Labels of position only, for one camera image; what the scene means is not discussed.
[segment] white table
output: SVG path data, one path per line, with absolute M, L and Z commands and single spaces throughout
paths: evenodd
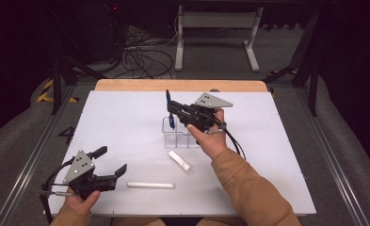
M 191 104 L 201 92 L 172 91 L 171 99 Z M 248 161 L 290 202 L 297 215 L 315 214 L 308 187 L 268 92 L 212 93 L 230 101 L 225 109 L 228 129 L 243 147 Z M 161 123 L 168 115 L 163 91 L 92 91 L 77 125 L 64 162 L 79 150 L 108 152 L 93 160 L 95 174 L 110 175 L 124 164 L 128 170 L 116 190 L 102 193 L 93 216 L 233 216 L 235 212 L 220 186 L 210 159 L 200 148 L 174 149 L 192 166 L 184 172 L 164 146 Z M 56 178 L 61 183 L 68 168 Z M 128 182 L 174 183 L 174 189 L 128 188 Z M 64 199 L 51 196 L 56 214 Z

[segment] white tube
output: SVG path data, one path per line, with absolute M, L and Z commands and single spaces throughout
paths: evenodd
M 142 183 L 142 182 L 128 182 L 130 188 L 160 188 L 160 189 L 173 189 L 174 184 L 167 183 Z
M 170 151 L 168 154 L 169 154 L 169 157 L 175 160 L 175 162 L 179 165 L 179 167 L 181 167 L 184 171 L 190 170 L 191 166 L 188 165 L 188 163 L 186 163 L 184 159 L 181 158 L 181 156 L 179 156 L 176 152 Z

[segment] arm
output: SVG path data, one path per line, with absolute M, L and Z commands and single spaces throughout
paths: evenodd
M 224 121 L 223 109 L 216 109 L 216 117 Z M 300 225 L 291 205 L 276 187 L 227 147 L 225 133 L 204 134 L 190 124 L 187 129 L 212 159 L 217 178 L 248 225 Z
M 94 191 L 85 201 L 80 196 L 66 197 L 51 226 L 88 226 L 90 223 L 90 208 L 97 202 L 100 195 L 100 191 Z

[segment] forearm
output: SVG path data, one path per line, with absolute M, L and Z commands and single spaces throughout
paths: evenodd
M 220 153 L 212 166 L 234 209 L 248 225 L 300 225 L 276 187 L 237 153 Z
M 88 226 L 89 223 L 90 215 L 80 215 L 64 204 L 51 226 Z

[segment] brown sleeve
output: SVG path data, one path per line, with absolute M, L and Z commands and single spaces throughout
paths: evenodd
M 240 217 L 251 225 L 300 225 L 279 191 L 240 155 L 228 149 L 212 167 Z
M 51 226 L 88 226 L 90 215 L 80 215 L 65 204 L 61 207 Z

